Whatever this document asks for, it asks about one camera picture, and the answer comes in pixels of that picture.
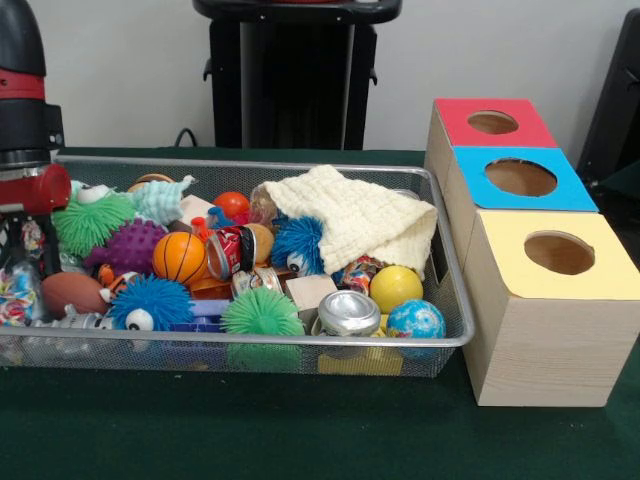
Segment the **cream knit cloth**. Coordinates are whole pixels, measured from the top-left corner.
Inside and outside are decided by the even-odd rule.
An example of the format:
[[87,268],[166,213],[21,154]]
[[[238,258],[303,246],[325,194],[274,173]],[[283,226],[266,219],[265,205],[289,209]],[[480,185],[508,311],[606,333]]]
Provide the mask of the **cream knit cloth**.
[[323,223],[318,246],[327,274],[369,255],[424,277],[438,217],[433,205],[380,185],[348,180],[331,165],[263,186],[288,217],[311,216]]

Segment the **red robot part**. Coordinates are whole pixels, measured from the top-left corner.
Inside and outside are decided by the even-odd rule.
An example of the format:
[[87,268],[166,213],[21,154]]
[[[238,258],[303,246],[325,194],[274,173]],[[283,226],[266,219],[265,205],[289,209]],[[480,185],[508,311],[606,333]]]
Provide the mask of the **red robot part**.
[[44,100],[44,78],[0,68],[0,100],[8,98]]
[[0,172],[0,181],[0,213],[49,215],[66,207],[71,197],[71,178],[64,167],[55,163],[41,168]]

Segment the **green tablecloth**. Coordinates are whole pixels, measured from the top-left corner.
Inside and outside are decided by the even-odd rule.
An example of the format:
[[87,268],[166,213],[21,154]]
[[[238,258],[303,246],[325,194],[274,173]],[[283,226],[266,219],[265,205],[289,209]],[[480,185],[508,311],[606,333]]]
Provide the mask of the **green tablecloth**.
[[[67,153],[421,165],[421,152]],[[640,350],[604,409],[479,408],[435,380],[0,370],[7,479],[640,477]]]

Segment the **wire mesh basket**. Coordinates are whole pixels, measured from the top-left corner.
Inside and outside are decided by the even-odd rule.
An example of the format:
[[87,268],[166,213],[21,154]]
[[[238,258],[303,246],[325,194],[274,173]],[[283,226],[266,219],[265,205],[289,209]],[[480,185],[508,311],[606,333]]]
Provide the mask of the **wire mesh basket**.
[[[258,184],[299,175],[309,164],[59,156],[71,177],[121,191],[149,172],[193,175],[189,193],[249,195]],[[438,228],[425,268],[425,300],[446,320],[446,338],[342,338],[143,332],[60,328],[0,329],[0,366],[131,370],[201,370],[435,377],[474,333],[467,292],[436,180],[408,167],[339,166],[347,178],[409,190],[436,206]]]

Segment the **red ball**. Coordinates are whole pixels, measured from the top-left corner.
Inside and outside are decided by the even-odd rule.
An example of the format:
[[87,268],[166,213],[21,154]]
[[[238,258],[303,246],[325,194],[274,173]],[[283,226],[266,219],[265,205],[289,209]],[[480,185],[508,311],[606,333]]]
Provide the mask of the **red ball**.
[[88,275],[61,272],[42,282],[42,297],[56,319],[64,318],[65,305],[73,305],[78,313],[107,313],[107,304],[100,296],[102,285]]
[[235,217],[249,210],[249,199],[238,192],[226,192],[216,197],[214,205],[222,208],[224,216]]

